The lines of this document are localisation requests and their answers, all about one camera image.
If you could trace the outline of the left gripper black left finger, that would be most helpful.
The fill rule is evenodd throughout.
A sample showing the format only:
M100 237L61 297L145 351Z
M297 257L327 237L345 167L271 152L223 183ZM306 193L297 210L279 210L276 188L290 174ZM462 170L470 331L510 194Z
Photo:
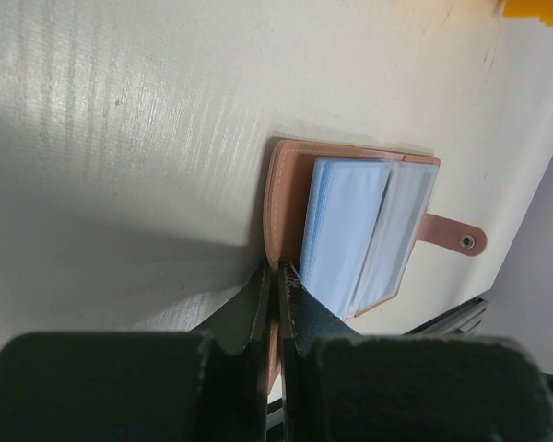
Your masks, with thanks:
M191 331L33 332L0 350L0 441L262 441L271 270Z

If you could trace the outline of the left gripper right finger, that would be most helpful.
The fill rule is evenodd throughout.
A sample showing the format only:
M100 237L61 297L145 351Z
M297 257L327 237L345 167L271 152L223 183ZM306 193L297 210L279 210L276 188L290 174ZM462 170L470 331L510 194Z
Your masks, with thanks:
M362 335L278 267L288 441L553 441L553 396L517 343Z

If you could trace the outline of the brown leather card holder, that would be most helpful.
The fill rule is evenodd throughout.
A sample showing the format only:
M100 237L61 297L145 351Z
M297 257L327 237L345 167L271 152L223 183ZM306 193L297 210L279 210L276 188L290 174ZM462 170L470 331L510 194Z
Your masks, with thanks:
M440 165L417 154L277 142L263 213L271 267L291 263L302 287L344 321L397 295L418 241L481 254L481 228L427 210Z

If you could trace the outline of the yellow plastic bin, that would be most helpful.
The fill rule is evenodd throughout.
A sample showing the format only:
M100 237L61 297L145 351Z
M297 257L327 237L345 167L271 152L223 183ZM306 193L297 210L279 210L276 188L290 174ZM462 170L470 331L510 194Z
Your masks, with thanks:
M506 0L502 15L513 19L536 19L553 27L553 0Z

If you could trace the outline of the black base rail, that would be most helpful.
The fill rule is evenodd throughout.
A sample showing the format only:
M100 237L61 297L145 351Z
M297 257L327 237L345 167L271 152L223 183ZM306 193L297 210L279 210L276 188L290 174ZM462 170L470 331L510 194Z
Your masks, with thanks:
M487 300L476 297L408 331L407 334L476 334L488 309Z

